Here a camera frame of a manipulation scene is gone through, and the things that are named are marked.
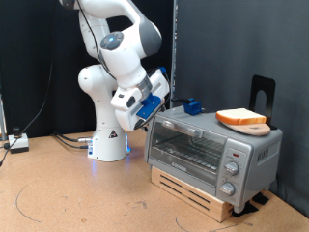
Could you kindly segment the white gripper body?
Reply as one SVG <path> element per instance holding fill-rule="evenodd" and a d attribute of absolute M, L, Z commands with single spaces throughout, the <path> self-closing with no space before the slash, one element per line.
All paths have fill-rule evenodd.
<path fill-rule="evenodd" d="M 161 108 L 170 92 L 165 69 L 150 72 L 139 85 L 119 87 L 111 100 L 118 122 L 125 131 L 134 131 L 147 123 Z"/>

